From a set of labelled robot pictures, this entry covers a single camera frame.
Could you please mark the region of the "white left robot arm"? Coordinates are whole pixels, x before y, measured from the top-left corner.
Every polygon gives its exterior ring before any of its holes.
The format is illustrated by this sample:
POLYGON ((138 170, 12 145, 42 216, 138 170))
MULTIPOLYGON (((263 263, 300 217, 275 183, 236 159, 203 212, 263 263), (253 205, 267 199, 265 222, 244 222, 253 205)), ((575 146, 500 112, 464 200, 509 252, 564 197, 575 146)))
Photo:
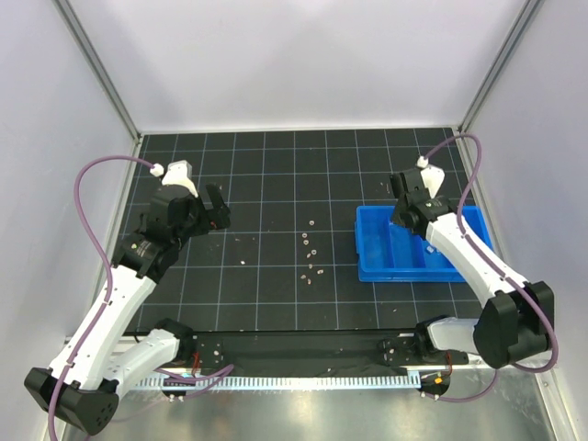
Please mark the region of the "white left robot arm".
POLYGON ((206 190, 210 207, 180 185, 155 190, 140 227, 107 262, 103 293, 72 339, 48 367, 34 367, 26 375, 24 386, 42 410, 87 435, 97 435, 136 383, 167 363, 186 362, 195 354, 193 330, 162 319, 134 347, 111 355, 189 240, 230 226, 230 209, 220 189, 208 184, 206 190))

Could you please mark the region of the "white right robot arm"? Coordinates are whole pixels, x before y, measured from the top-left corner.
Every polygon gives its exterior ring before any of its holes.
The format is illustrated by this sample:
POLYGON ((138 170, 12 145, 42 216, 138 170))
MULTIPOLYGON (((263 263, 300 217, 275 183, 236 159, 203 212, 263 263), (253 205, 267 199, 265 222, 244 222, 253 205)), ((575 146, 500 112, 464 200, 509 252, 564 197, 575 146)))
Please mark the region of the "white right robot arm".
POLYGON ((392 174, 397 205, 391 220, 439 251, 473 290, 482 311, 476 320, 443 317, 421 322, 418 334, 432 350, 480 356, 494 369, 520 367, 523 360, 549 352, 545 368, 551 369, 560 351, 553 291, 509 267, 471 229, 463 207, 438 195, 444 177, 432 165, 392 174))

